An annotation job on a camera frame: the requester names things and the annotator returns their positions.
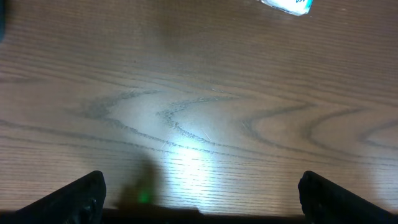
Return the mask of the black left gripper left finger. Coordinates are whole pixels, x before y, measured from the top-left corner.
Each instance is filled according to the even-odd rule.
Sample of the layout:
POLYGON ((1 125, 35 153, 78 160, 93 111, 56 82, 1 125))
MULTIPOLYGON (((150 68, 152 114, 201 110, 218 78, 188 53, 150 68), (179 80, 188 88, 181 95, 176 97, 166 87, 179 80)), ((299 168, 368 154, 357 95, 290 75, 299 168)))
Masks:
POLYGON ((1 224, 101 223, 106 197, 103 173, 96 170, 15 212, 1 224))

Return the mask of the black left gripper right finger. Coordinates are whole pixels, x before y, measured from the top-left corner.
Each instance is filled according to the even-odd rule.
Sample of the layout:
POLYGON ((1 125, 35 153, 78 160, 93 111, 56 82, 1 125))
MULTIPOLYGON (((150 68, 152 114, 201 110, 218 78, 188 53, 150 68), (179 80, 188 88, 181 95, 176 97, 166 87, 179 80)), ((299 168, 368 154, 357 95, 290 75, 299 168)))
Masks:
POLYGON ((308 170, 298 183, 299 199, 307 223, 393 224, 397 215, 355 195, 308 170))

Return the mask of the teal small snack packet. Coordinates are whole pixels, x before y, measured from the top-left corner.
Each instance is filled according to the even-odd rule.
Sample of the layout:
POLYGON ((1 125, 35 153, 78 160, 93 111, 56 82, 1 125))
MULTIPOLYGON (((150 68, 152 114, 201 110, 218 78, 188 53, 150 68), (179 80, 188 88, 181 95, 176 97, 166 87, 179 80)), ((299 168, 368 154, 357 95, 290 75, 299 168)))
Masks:
POLYGON ((302 16, 308 14, 312 6, 313 0, 259 0, 275 9, 284 11, 286 13, 302 16))

